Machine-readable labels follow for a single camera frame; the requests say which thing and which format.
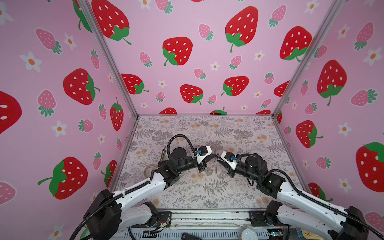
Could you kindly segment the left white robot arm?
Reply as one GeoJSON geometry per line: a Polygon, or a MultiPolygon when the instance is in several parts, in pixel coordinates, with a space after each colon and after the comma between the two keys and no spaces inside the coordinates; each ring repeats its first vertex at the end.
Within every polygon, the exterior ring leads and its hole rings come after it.
{"type": "Polygon", "coordinates": [[[84,215],[82,227],[88,229],[85,240],[109,240],[118,230],[134,225],[153,225],[159,212],[146,202],[140,207],[135,205],[142,200],[166,190],[174,185],[180,174],[191,169],[203,172],[210,160],[217,158],[209,146],[197,149],[196,154],[187,156],[184,148],[176,148],[158,162],[158,168],[149,178],[120,191],[101,191],[84,215]]]}

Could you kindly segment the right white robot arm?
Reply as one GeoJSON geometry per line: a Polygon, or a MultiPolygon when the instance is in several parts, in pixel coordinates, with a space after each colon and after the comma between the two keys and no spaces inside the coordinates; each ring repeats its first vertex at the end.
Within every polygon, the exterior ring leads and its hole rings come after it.
{"type": "Polygon", "coordinates": [[[273,208],[276,218],[327,240],[366,240],[369,227],[360,210],[345,209],[299,190],[287,173],[268,170],[267,163],[256,154],[223,153],[230,174],[245,177],[267,196],[282,201],[273,208]]]}

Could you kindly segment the white round disc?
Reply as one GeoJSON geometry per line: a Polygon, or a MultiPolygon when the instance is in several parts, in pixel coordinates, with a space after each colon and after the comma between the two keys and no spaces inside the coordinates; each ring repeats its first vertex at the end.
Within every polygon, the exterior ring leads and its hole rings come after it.
{"type": "Polygon", "coordinates": [[[259,237],[255,231],[251,229],[245,229],[239,235],[239,240],[258,240],[259,237]]]}

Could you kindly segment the black device on base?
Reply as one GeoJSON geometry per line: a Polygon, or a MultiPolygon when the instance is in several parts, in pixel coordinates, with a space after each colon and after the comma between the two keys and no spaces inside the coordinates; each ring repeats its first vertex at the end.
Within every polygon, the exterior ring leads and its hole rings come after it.
{"type": "Polygon", "coordinates": [[[190,235],[188,233],[183,233],[181,240],[202,240],[201,238],[198,238],[196,236],[190,235]]]}

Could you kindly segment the gold computer mouse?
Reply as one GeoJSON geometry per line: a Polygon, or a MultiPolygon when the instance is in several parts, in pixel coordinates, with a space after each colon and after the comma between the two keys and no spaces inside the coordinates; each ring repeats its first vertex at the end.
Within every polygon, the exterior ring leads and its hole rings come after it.
{"type": "Polygon", "coordinates": [[[313,234],[309,231],[305,231],[301,228],[296,228],[297,235],[301,240],[324,240],[324,238],[319,235],[313,234]]]}

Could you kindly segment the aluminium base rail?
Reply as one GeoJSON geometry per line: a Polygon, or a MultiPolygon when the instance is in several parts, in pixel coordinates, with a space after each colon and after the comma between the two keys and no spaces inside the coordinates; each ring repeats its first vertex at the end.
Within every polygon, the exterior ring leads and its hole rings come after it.
{"type": "Polygon", "coordinates": [[[162,210],[160,218],[165,224],[134,225],[118,230],[112,240],[180,240],[183,233],[202,240],[239,240],[245,229],[256,232],[259,240],[282,240],[296,233],[296,226],[279,222],[274,207],[266,209],[232,210],[162,210]]]}

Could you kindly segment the silver frame post left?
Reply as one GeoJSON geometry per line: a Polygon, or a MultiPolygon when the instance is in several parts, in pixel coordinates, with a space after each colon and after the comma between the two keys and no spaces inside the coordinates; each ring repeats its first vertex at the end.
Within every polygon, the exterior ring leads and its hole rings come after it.
{"type": "Polygon", "coordinates": [[[83,14],[87,20],[87,22],[89,23],[92,31],[93,31],[93,34],[96,38],[96,41],[105,57],[105,60],[111,70],[111,73],[113,75],[113,77],[115,78],[115,81],[123,95],[123,98],[125,100],[125,102],[127,103],[128,105],[128,108],[129,110],[131,111],[132,115],[133,115],[133,118],[135,120],[137,120],[139,118],[139,115],[137,113],[137,110],[130,98],[130,94],[126,88],[126,85],[124,83],[124,80],[119,72],[119,69],[117,67],[117,64],[111,54],[111,51],[106,43],[106,40],[104,38],[104,35],[102,34],[102,31],[100,30],[100,27],[97,23],[97,20],[96,20],[96,17],[92,11],[92,8],[91,8],[91,4],[89,1],[85,1],[85,0],[80,0],[78,1],[81,8],[82,8],[82,11],[83,11],[83,14]]]}

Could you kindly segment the silver frame post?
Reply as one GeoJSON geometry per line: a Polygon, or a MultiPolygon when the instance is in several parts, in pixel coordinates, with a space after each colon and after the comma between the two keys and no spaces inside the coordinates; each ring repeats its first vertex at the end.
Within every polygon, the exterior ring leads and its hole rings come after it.
{"type": "Polygon", "coordinates": [[[133,115],[133,118],[135,120],[137,120],[139,118],[139,115],[137,113],[137,110],[130,98],[130,94],[126,88],[126,85],[124,83],[124,80],[119,72],[119,69],[117,67],[117,64],[111,54],[111,51],[106,43],[106,40],[104,38],[104,35],[102,34],[102,31],[100,30],[100,27],[97,23],[97,20],[96,20],[96,17],[92,11],[92,8],[91,8],[91,4],[89,1],[85,1],[85,0],[80,0],[78,1],[81,8],[82,8],[82,11],[83,11],[83,14],[87,20],[87,22],[89,23],[92,31],[93,31],[93,34],[96,38],[96,41],[105,57],[105,60],[111,70],[111,73],[113,75],[113,77],[115,78],[115,81],[123,95],[123,98],[125,100],[125,102],[127,103],[128,105],[128,108],[129,110],[131,111],[132,115],[133,115]]]}
{"type": "Polygon", "coordinates": [[[288,97],[290,96],[291,92],[294,90],[297,82],[300,80],[301,76],[303,75],[305,68],[308,63],[311,62],[313,59],[313,54],[315,53],[315,50],[317,49],[318,45],[323,41],[324,37],[327,35],[327,32],[329,31],[330,27],[332,26],[333,22],[337,18],[339,12],[343,8],[345,4],[345,1],[337,0],[333,1],[330,5],[329,10],[327,11],[323,21],[321,22],[315,36],[313,37],[313,40],[309,46],[309,49],[306,51],[303,59],[299,63],[297,69],[295,70],[294,74],[292,75],[290,82],[283,94],[283,97],[279,101],[274,113],[272,114],[273,120],[277,120],[277,116],[282,110],[283,106],[285,105],[285,102],[287,101],[288,97]]]}

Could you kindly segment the silver frame post right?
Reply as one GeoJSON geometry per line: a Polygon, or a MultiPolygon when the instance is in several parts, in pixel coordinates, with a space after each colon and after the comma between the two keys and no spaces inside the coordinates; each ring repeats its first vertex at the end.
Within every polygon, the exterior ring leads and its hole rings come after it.
{"type": "Polygon", "coordinates": [[[285,102],[287,101],[288,97],[290,96],[291,92],[294,90],[297,82],[300,80],[301,76],[303,75],[305,68],[308,63],[311,62],[313,59],[313,54],[315,53],[315,50],[317,49],[318,45],[323,41],[324,37],[327,35],[327,32],[329,31],[330,27],[332,26],[333,22],[337,18],[339,12],[343,8],[345,4],[345,1],[337,0],[333,1],[330,5],[329,10],[327,11],[323,21],[321,22],[315,36],[313,37],[313,40],[309,46],[309,49],[306,51],[303,59],[299,63],[297,69],[295,70],[294,74],[292,75],[290,82],[283,94],[283,97],[279,101],[274,113],[272,114],[273,120],[277,120],[277,116],[282,110],[283,106],[285,105],[285,102]]]}

